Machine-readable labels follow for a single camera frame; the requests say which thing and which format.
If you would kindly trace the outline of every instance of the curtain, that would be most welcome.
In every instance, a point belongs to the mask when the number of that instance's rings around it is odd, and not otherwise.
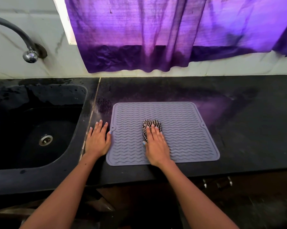
[[[287,56],[287,0],[65,0],[89,73],[169,71],[275,50]]]

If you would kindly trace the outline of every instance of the gray silicone mat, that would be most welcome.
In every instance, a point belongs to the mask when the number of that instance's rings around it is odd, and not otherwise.
[[[180,162],[215,161],[220,153],[195,104],[191,102],[117,103],[113,106],[109,165],[150,164],[142,135],[144,120],[161,122],[171,158]]]

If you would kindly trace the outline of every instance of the person's left hand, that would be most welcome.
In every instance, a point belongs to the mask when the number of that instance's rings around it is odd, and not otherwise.
[[[86,156],[98,159],[107,153],[111,146],[111,131],[107,133],[105,140],[107,126],[108,123],[106,122],[102,127],[102,120],[100,120],[100,122],[96,122],[94,130],[90,127],[85,142]]]

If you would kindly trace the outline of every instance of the wall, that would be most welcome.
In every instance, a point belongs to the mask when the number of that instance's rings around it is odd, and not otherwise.
[[[0,17],[23,29],[43,45],[48,57],[26,63],[24,42],[12,30],[0,26],[0,78],[38,77],[134,77],[134,76],[212,76],[287,74],[287,58],[271,52],[250,54],[216,61],[191,62],[164,73],[155,70],[100,72],[89,74],[76,45],[69,45],[53,0],[0,0]]]

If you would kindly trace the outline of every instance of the sink basin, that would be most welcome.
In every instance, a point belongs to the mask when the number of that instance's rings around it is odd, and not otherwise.
[[[77,85],[0,89],[0,169],[34,168],[68,148],[86,97]]]

